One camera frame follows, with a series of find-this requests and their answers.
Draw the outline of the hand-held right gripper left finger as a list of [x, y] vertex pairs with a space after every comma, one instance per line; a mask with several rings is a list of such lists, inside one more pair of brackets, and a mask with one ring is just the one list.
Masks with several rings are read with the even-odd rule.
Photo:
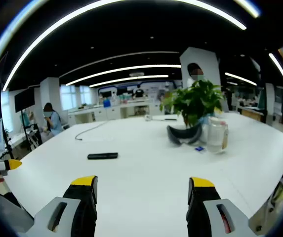
[[93, 237], [97, 220], [95, 175], [74, 180], [62, 197], [55, 197], [34, 218], [26, 237]]

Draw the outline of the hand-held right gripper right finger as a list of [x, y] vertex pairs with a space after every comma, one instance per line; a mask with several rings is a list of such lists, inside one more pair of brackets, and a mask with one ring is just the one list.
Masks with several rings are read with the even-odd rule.
[[190, 237], [253, 237], [247, 216], [230, 200], [221, 199], [207, 179], [189, 178], [188, 211]]

